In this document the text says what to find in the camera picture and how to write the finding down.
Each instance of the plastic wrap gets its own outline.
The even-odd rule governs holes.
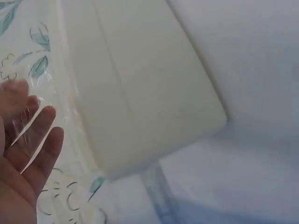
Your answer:
[[[67,77],[63,70],[53,70],[49,29],[49,24],[56,19],[50,14],[53,2],[0,1],[1,94],[18,94],[20,88],[13,80],[26,80],[28,92],[22,94],[30,96],[20,113],[9,121],[6,150],[17,142],[32,161],[44,141],[38,147],[32,145],[32,138],[42,134],[32,131],[32,124],[38,126],[38,121],[49,120],[51,128],[62,127],[65,131],[63,149],[38,199],[38,223],[106,223],[110,217],[116,217],[109,184],[89,157],[88,141],[70,98]],[[56,111],[53,124],[53,116],[44,116],[45,110]],[[33,153],[31,149],[35,147],[37,150]]]

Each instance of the patterned fabric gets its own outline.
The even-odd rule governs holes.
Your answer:
[[[56,107],[54,125],[70,133],[72,122],[66,121],[52,77],[48,3],[48,0],[0,0],[0,81],[28,80],[30,94],[41,99],[41,107],[48,104]],[[74,145],[76,140],[66,134],[56,167],[38,199],[38,223],[93,223],[94,217],[107,222],[105,207],[111,205],[101,195],[109,195],[109,184],[100,171],[83,168]]]

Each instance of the hand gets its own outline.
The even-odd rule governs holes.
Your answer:
[[[64,132],[54,127],[24,170],[49,131],[56,111],[52,106],[43,108],[14,143],[37,112],[39,102],[36,96],[28,97],[26,81],[7,81],[0,87],[0,223],[36,224],[37,198],[60,154]]]

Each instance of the printed leaf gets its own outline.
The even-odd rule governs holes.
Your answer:
[[[4,2],[0,2],[0,9],[5,8],[6,6],[9,6],[11,4],[14,4],[14,1],[4,1]]]
[[[45,73],[47,67],[49,65],[47,56],[40,58],[35,64],[32,66],[30,70],[30,76],[32,78],[39,78],[43,73]]]
[[[46,51],[50,51],[50,43],[49,43],[49,36],[48,36],[48,29],[46,27],[46,25],[42,24],[42,26],[45,28],[46,30],[46,34],[43,33],[43,31],[41,30],[41,28],[38,29],[39,33],[31,33],[31,29],[30,29],[30,36],[31,39],[41,45]]]
[[[90,191],[90,193],[92,193],[92,195],[90,196],[88,201],[90,201],[92,199],[92,197],[100,189],[100,187],[103,185],[104,182],[105,182],[105,178],[101,177],[101,176],[98,179],[96,179],[95,181],[93,181],[93,183],[89,189],[89,191]]]
[[[0,36],[2,36],[5,31],[8,29],[12,21],[14,20],[15,12],[19,4],[16,4],[12,9],[6,14],[4,19],[0,21]]]
[[[13,63],[13,65],[20,63],[21,60],[23,60],[24,58],[26,58],[27,56],[29,56],[29,55],[31,55],[31,54],[33,54],[33,52],[28,52],[28,53],[22,54],[21,56],[19,56],[19,57],[15,60],[15,62]]]

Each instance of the finger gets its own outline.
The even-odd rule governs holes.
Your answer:
[[[36,159],[23,172],[23,177],[31,185],[36,195],[40,195],[47,179],[61,152],[64,139],[64,131],[60,127],[54,127]]]
[[[6,124],[27,107],[29,86],[25,80],[10,80],[1,83],[0,88],[0,114]]]
[[[7,80],[0,84],[0,88],[26,96],[28,96],[29,93],[29,85],[26,80]]]
[[[12,143],[23,131],[24,127],[33,119],[38,111],[39,100],[37,96],[28,97],[28,108],[21,112],[18,116],[12,118],[5,125],[5,149],[11,147]]]
[[[3,157],[0,158],[0,170],[0,183],[4,183],[21,195],[34,208],[36,206],[37,195],[31,190],[30,184]]]
[[[43,108],[23,136],[4,152],[4,157],[16,170],[21,172],[27,166],[31,156],[49,131],[55,116],[54,107]]]
[[[5,130],[4,130],[3,119],[0,116],[0,157],[4,153],[4,146],[5,146]]]

